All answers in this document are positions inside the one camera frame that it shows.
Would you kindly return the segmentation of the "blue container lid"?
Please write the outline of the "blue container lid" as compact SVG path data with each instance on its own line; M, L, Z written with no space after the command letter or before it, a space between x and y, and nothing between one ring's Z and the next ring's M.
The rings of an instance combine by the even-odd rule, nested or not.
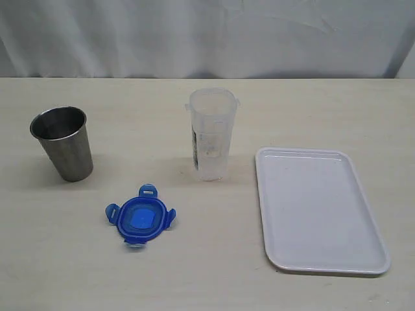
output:
M105 215L109 223L116 226L127 246L142 248L170 228L176 218L176 210L168 210L158 198L157 188L147 183L139 188L138 196L122 206L109 204Z

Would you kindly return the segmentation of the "stainless steel cup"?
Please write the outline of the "stainless steel cup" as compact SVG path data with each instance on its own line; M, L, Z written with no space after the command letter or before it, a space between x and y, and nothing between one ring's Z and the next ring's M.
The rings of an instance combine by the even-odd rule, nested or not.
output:
M42 112L30 124L30 133L65 181L81 181L93 172L86 123L81 109L62 106Z

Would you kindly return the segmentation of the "clear plastic tall container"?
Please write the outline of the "clear plastic tall container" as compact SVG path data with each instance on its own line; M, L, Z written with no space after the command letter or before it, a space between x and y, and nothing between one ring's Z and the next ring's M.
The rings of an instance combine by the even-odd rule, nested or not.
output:
M235 95L224 88L191 93L185 108L191 116L193 163L198 179L215 181L225 176L238 105Z

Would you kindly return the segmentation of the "white rectangular tray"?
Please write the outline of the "white rectangular tray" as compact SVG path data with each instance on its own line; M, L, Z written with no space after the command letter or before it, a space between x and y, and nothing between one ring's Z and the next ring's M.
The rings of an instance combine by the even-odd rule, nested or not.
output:
M390 255L351 159L264 147L255 155L267 257L283 271L382 275Z

